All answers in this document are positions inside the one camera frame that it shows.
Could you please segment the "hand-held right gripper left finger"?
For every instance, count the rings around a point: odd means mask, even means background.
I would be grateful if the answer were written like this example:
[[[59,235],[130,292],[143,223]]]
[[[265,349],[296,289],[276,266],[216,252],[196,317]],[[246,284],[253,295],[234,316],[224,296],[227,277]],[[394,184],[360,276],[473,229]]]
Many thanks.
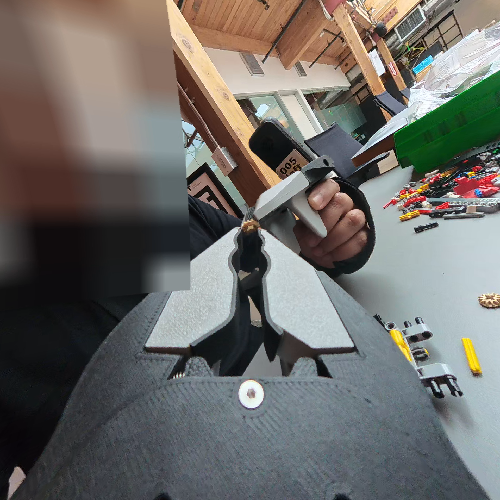
[[[233,228],[191,261],[191,287],[173,291],[145,343],[150,353],[226,355],[237,326],[238,277]]]

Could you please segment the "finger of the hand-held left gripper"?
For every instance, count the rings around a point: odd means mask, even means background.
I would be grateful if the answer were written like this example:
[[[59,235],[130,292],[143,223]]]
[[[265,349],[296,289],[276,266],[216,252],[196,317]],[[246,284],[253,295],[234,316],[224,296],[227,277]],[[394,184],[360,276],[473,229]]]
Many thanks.
[[[263,192],[255,206],[248,209],[246,221],[263,222],[276,211],[285,208],[290,209],[293,214],[297,214],[305,222],[310,222],[310,205],[305,195],[309,185],[310,180],[303,172],[295,172]]]
[[[297,220],[290,209],[277,209],[259,220],[263,229],[299,255],[301,248],[294,232],[296,222]]]

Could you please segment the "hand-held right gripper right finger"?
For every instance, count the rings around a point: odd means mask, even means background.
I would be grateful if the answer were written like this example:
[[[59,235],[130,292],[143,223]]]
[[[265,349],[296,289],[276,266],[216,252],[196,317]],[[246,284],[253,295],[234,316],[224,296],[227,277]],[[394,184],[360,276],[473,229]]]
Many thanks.
[[[273,359],[297,361],[354,352],[354,342],[315,268],[267,231],[259,230],[265,348]]]

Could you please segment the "grey lego assembly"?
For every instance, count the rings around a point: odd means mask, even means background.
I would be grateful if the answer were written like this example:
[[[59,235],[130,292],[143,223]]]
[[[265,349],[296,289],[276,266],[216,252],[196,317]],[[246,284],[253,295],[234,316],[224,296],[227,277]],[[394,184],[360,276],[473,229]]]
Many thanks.
[[[430,355],[427,349],[422,346],[422,342],[430,340],[434,334],[421,317],[415,318],[415,324],[404,322],[402,329],[394,322],[384,322],[378,314],[373,317],[390,334],[404,357],[414,367],[422,385],[430,389],[435,398],[445,397],[442,386],[446,386],[454,397],[464,395],[456,375],[448,365],[443,363],[426,364]]]

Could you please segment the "yellow lego axle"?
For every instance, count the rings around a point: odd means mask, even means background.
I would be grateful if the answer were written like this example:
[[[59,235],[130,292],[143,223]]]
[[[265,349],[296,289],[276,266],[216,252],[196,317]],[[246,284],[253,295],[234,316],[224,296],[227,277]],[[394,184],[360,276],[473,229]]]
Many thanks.
[[[483,374],[482,367],[480,365],[478,356],[476,354],[475,347],[470,338],[461,338],[461,342],[466,355],[466,360],[471,373],[475,377],[480,377]]]

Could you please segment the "pile of lego pieces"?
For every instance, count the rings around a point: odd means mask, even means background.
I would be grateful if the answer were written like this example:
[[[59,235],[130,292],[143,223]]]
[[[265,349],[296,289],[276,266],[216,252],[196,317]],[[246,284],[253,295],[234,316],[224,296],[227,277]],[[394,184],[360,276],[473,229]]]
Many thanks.
[[[397,210],[400,222],[425,216],[429,222],[481,218],[499,212],[499,141],[472,148],[408,182],[383,210],[389,207]]]

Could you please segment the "person's left hand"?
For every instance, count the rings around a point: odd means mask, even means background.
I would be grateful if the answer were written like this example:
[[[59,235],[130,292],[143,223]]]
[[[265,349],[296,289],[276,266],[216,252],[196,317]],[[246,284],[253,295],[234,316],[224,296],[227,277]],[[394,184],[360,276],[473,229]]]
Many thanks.
[[[336,262],[356,257],[368,241],[369,229],[365,214],[348,194],[332,179],[318,184],[309,194],[309,205],[318,212],[327,236],[315,235],[302,221],[294,227],[303,256],[316,265],[334,268]]]

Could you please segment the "grey electrical box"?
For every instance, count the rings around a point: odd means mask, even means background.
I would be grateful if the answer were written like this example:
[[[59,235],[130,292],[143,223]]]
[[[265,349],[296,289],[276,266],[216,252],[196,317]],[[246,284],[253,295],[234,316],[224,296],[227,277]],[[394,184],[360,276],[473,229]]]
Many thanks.
[[[225,177],[228,177],[238,167],[226,147],[218,146],[211,154],[211,158]]]

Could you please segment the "black framed sign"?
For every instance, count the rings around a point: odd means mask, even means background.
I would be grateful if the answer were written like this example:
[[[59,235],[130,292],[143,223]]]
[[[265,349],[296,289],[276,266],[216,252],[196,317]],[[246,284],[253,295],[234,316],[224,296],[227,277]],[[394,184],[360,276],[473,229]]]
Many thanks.
[[[186,182],[188,194],[192,197],[220,209],[226,214],[240,219],[243,217],[243,212],[207,163],[199,166],[188,175]]]

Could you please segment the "black office chair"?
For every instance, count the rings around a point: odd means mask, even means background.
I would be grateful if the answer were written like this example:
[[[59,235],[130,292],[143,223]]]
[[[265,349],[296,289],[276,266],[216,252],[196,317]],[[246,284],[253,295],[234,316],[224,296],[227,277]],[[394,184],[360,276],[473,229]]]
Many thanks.
[[[333,160],[333,171],[338,178],[343,178],[359,187],[370,178],[379,175],[378,163],[386,159],[390,153],[382,153],[370,161],[355,167],[352,157],[362,146],[350,134],[334,123],[329,129],[304,140],[308,148],[318,157],[329,156]]]
[[[378,95],[374,95],[373,100],[381,110],[385,110],[391,117],[402,113],[408,108],[406,104],[398,101],[388,91],[384,91]]]

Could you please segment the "green plastic bin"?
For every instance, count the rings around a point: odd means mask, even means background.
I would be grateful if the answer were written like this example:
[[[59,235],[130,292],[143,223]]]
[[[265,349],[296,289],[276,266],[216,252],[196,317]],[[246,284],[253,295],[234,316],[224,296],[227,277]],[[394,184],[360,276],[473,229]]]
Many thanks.
[[[402,168],[428,172],[499,137],[499,72],[474,84],[394,135]]]

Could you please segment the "white air conditioner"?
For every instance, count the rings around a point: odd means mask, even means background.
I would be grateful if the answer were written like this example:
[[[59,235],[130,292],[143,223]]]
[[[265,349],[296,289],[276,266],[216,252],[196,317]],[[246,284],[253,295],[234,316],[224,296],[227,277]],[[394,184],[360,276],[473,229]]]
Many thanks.
[[[394,31],[399,42],[404,42],[416,33],[426,22],[426,16],[421,6],[416,6],[399,24]]]

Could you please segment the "heap of clear plastic bags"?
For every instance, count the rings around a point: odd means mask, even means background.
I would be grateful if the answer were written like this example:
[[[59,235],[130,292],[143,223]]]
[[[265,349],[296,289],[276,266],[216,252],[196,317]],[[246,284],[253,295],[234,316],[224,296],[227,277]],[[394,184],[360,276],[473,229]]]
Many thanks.
[[[441,54],[410,90],[412,123],[499,71],[499,23],[462,39]]]

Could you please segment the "wooden post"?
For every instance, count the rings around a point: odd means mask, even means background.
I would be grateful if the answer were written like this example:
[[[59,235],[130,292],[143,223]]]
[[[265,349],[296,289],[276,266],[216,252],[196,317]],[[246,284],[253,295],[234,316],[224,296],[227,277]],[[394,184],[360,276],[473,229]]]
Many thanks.
[[[229,178],[248,206],[279,183],[278,176],[250,149],[254,128],[174,1],[166,1],[178,84],[206,123],[215,142],[226,147],[237,167]]]

